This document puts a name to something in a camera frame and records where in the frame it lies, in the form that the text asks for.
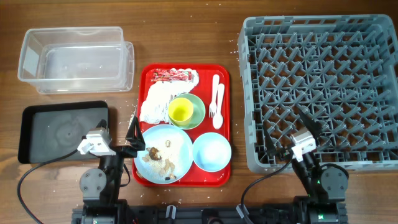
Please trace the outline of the white plastic fork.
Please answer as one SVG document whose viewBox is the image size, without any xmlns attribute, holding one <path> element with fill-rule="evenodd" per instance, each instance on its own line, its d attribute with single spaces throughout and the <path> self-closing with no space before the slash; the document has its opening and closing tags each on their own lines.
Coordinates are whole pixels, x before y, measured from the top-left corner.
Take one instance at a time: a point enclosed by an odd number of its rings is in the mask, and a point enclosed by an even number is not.
<svg viewBox="0 0 398 224">
<path fill-rule="evenodd" d="M 210 118 L 214 117 L 216 113 L 216 96 L 217 96 L 219 82 L 220 82 L 220 76 L 218 74 L 214 74 L 212 79 L 211 103 L 209 105 Z"/>
</svg>

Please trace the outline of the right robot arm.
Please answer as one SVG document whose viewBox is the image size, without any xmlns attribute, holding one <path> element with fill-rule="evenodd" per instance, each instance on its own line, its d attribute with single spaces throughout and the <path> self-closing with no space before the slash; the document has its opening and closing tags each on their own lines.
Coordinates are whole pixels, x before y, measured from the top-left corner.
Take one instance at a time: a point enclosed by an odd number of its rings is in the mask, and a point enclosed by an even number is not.
<svg viewBox="0 0 398 224">
<path fill-rule="evenodd" d="M 287 147 L 275 147 L 267 128 L 263 128 L 266 154 L 287 159 L 307 193 L 294 197 L 286 219 L 289 223 L 346 223 L 348 217 L 343 202 L 348 171 L 336 164 L 321 165 L 317 161 L 314 151 L 320 145 L 321 124 L 302 110 L 298 113 L 304 127 L 291 135 Z"/>
</svg>

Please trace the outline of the white plastic spoon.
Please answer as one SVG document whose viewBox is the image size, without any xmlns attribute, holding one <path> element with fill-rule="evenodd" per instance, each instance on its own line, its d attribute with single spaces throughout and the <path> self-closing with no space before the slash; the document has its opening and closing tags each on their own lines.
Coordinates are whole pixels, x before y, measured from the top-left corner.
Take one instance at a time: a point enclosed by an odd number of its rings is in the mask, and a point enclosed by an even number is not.
<svg viewBox="0 0 398 224">
<path fill-rule="evenodd" d="M 223 124 L 223 116 L 221 115 L 221 107 L 223 104 L 223 97 L 224 97 L 224 84 L 220 83 L 218 85 L 218 91 L 217 91 L 217 112 L 215 113 L 213 117 L 213 127 L 215 129 L 220 129 L 222 124 Z"/>
</svg>

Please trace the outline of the small light blue bowl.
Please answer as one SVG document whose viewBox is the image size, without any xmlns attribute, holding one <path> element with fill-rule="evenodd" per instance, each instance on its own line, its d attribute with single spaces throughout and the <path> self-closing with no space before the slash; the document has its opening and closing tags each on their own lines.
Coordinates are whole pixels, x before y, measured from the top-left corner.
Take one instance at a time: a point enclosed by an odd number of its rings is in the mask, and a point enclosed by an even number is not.
<svg viewBox="0 0 398 224">
<path fill-rule="evenodd" d="M 193 161 L 203 171 L 221 171 L 229 164 L 231 156 L 231 145 L 221 134 L 205 133 L 193 143 Z"/>
</svg>

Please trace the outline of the green bowl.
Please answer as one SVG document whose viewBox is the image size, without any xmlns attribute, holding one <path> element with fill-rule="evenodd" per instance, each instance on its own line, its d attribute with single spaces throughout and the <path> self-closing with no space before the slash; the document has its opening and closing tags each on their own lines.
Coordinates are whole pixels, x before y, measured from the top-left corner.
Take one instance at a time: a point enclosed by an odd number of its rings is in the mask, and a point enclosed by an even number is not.
<svg viewBox="0 0 398 224">
<path fill-rule="evenodd" d="M 191 93 L 184 93 L 179 96 L 176 96 L 176 98 L 186 98 L 190 100 L 193 104 L 193 116 L 191 121 L 187 125 L 178 125 L 175 121 L 170 121 L 171 124 L 174 126 L 177 126 L 181 129 L 194 129 L 197 126 L 201 124 L 201 122 L 205 119 L 206 115 L 206 108 L 205 104 L 202 102 L 202 100 Z"/>
</svg>

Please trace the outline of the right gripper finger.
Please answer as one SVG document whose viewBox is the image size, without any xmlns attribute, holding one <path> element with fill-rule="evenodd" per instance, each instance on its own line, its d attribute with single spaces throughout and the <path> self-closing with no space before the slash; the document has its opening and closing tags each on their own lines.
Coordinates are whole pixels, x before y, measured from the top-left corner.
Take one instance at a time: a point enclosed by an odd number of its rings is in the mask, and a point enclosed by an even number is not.
<svg viewBox="0 0 398 224">
<path fill-rule="evenodd" d="M 277 149 L 275 148 L 275 145 L 267 131 L 266 123 L 263 123 L 262 128 L 263 128 L 263 132 L 264 132 L 264 142 L 265 142 L 265 147 L 266 147 L 266 154 L 268 156 L 275 156 L 277 154 Z"/>
<path fill-rule="evenodd" d="M 318 139 L 322 133 L 321 124 L 307 116 L 300 108 L 298 109 L 298 113 L 303 125 L 311 132 L 315 139 Z"/>
</svg>

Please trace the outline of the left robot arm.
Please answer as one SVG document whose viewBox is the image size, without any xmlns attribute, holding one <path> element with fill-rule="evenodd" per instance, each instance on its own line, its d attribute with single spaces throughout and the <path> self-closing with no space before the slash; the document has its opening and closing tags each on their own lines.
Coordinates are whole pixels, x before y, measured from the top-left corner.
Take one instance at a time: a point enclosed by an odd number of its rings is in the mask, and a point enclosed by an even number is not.
<svg viewBox="0 0 398 224">
<path fill-rule="evenodd" d="M 121 177 L 128 171 L 124 160 L 137 157 L 146 146 L 136 116 L 132 117 L 126 141 L 127 145 L 112 146 L 107 122 L 103 119 L 82 137 L 78 152 L 99 157 L 99 166 L 80 178 L 84 205 L 81 210 L 73 211 L 72 223 L 137 223 L 127 201 L 119 198 L 120 188 L 124 186 Z"/>
</svg>

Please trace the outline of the yellow cup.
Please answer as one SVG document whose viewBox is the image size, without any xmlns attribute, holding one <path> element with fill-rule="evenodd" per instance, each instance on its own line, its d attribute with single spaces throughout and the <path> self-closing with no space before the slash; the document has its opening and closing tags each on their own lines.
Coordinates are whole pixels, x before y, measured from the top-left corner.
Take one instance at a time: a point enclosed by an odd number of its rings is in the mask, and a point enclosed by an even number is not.
<svg viewBox="0 0 398 224">
<path fill-rule="evenodd" d="M 193 103 L 186 98 L 174 98 L 169 104 L 169 118 L 178 126 L 186 126 L 193 116 Z"/>
</svg>

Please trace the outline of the large light blue plate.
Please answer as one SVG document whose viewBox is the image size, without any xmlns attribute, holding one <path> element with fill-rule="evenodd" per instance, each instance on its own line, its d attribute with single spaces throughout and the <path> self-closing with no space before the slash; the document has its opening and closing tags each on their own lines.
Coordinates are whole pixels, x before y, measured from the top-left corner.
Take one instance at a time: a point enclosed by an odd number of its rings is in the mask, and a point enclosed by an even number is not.
<svg viewBox="0 0 398 224">
<path fill-rule="evenodd" d="M 143 137 L 145 149 L 134 159 L 143 179 L 153 184 L 171 184 L 188 173 L 193 164 L 193 143 L 185 131 L 159 124 L 144 131 Z"/>
</svg>

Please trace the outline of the white napkin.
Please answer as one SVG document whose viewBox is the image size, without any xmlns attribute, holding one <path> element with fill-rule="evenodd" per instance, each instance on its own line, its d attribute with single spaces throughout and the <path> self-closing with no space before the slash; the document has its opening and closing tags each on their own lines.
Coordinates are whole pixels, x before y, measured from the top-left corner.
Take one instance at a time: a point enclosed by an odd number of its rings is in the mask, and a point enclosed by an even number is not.
<svg viewBox="0 0 398 224">
<path fill-rule="evenodd" d="M 191 92 L 200 80 L 196 70 L 191 68 L 178 70 L 192 72 L 192 79 L 190 81 L 154 82 L 147 92 L 146 99 L 141 104 L 140 121 L 149 124 L 170 123 L 168 116 L 170 102 L 178 95 Z M 154 70 L 150 72 L 150 81 L 153 72 Z"/>
</svg>

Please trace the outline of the red candy wrapper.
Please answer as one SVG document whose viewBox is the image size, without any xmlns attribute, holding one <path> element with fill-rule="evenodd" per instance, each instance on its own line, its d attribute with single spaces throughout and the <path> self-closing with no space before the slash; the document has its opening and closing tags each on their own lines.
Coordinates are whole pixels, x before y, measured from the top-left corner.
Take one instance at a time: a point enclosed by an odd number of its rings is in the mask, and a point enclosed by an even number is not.
<svg viewBox="0 0 398 224">
<path fill-rule="evenodd" d="M 154 69 L 151 77 L 152 82 L 172 82 L 172 81 L 190 81 L 192 72 L 176 69 Z"/>
</svg>

